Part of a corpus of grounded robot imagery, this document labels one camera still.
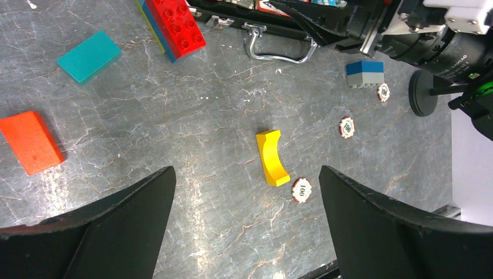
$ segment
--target orange block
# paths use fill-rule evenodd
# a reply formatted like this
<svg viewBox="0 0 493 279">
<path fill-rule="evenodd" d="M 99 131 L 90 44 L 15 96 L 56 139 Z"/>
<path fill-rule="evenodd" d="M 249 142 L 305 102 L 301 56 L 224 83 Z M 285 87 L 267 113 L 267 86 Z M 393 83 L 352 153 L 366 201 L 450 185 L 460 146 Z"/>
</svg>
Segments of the orange block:
<svg viewBox="0 0 493 279">
<path fill-rule="evenodd" d="M 1 119 L 0 130 L 29 175 L 56 166 L 65 160 L 37 112 L 24 112 Z"/>
</svg>

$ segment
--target lego stud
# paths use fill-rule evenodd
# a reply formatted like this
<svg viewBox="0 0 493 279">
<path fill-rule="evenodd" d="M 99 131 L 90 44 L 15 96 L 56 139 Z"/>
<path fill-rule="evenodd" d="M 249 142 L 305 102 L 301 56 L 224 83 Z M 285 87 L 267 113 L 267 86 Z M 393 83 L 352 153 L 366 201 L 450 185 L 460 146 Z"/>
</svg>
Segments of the lego stud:
<svg viewBox="0 0 493 279">
<path fill-rule="evenodd" d="M 173 11 L 170 10 L 170 9 L 166 9 L 164 12 L 163 12 L 163 15 L 167 18 L 172 18 L 173 17 Z"/>
<path fill-rule="evenodd" d="M 194 21 L 194 20 L 189 19 L 189 20 L 187 20 L 186 25 L 187 25 L 187 28 L 189 28 L 189 29 L 190 29 L 190 28 L 194 28 L 194 26 L 195 26 L 195 21 Z"/>
<path fill-rule="evenodd" d="M 180 27 L 180 26 L 178 26 L 178 25 L 174 25 L 174 26 L 173 26 L 173 32 L 174 32 L 175 34 L 178 34 L 179 32 L 181 32 L 181 27 Z"/>
<path fill-rule="evenodd" d="M 188 7 L 186 5 L 181 4 L 178 6 L 178 13 L 184 15 L 188 11 Z"/>
<path fill-rule="evenodd" d="M 194 41 L 196 44 L 200 44 L 201 42 L 203 42 L 203 38 L 201 35 L 195 35 L 194 36 Z"/>
<path fill-rule="evenodd" d="M 182 49 L 187 49 L 187 48 L 190 46 L 190 44 L 188 43 L 188 41 L 187 41 L 187 40 L 182 40 L 182 41 L 180 42 L 180 45 L 181 45 L 181 48 L 182 48 Z"/>
</svg>

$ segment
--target red lego brick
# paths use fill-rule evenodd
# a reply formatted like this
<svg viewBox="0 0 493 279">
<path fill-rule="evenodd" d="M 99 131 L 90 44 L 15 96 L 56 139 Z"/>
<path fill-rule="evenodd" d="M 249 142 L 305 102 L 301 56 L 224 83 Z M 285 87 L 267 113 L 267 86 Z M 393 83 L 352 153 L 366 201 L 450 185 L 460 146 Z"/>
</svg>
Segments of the red lego brick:
<svg viewBox="0 0 493 279">
<path fill-rule="evenodd" d="M 37 112 L 24 112 L 1 119 L 0 130 L 29 175 L 65 160 Z"/>
<path fill-rule="evenodd" d="M 176 59 L 205 46 L 185 0 L 145 0 Z"/>
</svg>

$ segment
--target yellow curved block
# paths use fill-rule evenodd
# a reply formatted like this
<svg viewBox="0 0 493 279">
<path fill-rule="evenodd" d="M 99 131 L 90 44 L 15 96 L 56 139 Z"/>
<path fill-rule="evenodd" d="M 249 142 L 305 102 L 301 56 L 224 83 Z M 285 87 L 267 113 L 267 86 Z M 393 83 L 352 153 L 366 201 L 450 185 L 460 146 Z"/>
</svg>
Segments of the yellow curved block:
<svg viewBox="0 0 493 279">
<path fill-rule="evenodd" d="M 257 134 L 257 144 L 259 145 L 265 178 L 268 184 L 276 187 L 291 180 L 277 154 L 277 143 L 280 137 L 281 131 L 279 130 L 270 130 Z"/>
</svg>

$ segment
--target lego brick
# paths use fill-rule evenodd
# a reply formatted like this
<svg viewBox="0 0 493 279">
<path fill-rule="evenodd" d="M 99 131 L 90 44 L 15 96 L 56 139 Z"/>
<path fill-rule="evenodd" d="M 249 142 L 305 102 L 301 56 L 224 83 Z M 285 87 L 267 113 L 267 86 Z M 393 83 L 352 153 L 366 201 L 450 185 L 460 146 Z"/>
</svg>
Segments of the lego brick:
<svg viewBox="0 0 493 279">
<path fill-rule="evenodd" d="M 378 61 L 359 61 L 356 63 L 351 63 L 346 65 L 347 75 L 358 74 L 358 73 L 383 73 L 384 64 Z"/>
<path fill-rule="evenodd" d="M 151 22 L 149 22 L 149 19 L 147 18 L 147 15 L 145 14 L 144 10 L 142 9 L 142 5 L 143 4 L 140 3 L 140 2 L 143 2 L 143 1 L 144 0 L 135 0 L 135 3 L 137 4 L 137 6 L 139 8 L 140 13 L 144 17 L 144 20 L 147 23 L 147 26 L 149 26 L 149 29 L 150 29 L 152 35 L 154 36 L 154 38 L 158 42 L 159 49 L 161 49 L 161 52 L 165 53 L 166 51 L 165 51 L 165 48 L 163 47 L 163 44 L 161 43 L 161 39 L 158 37 L 158 35 L 156 34 L 156 32 L 154 32 L 154 28 L 152 27 Z"/>
<path fill-rule="evenodd" d="M 205 39 L 185 0 L 146 0 L 176 59 L 205 46 Z"/>
<path fill-rule="evenodd" d="M 56 166 L 65 160 L 37 112 L 24 112 L 1 119 L 0 130 L 29 175 Z"/>
<path fill-rule="evenodd" d="M 58 65 L 80 85 L 84 85 L 115 62 L 122 51 L 103 32 L 89 39 L 57 60 Z"/>
<path fill-rule="evenodd" d="M 269 185 L 279 187 L 291 180 L 290 175 L 284 170 L 277 153 L 277 143 L 281 137 L 281 131 L 271 130 L 257 134 L 260 159 L 262 160 L 265 179 Z"/>
<path fill-rule="evenodd" d="M 153 29 L 154 34 L 156 34 L 156 37 L 158 38 L 158 43 L 160 46 L 163 47 L 165 50 L 164 53 L 168 58 L 170 59 L 171 63 L 176 62 L 176 57 L 173 54 L 173 51 L 171 50 L 169 44 L 167 43 L 163 33 L 161 32 L 160 28 L 158 27 L 158 24 L 156 23 L 156 20 L 152 17 L 151 11 L 149 10 L 149 6 L 147 3 L 142 4 L 142 11 L 144 13 L 144 17 L 147 19 L 149 22 L 151 29 Z"/>
<path fill-rule="evenodd" d="M 348 86 L 364 88 L 378 86 L 385 82 L 384 73 L 359 73 L 348 76 Z"/>
</svg>

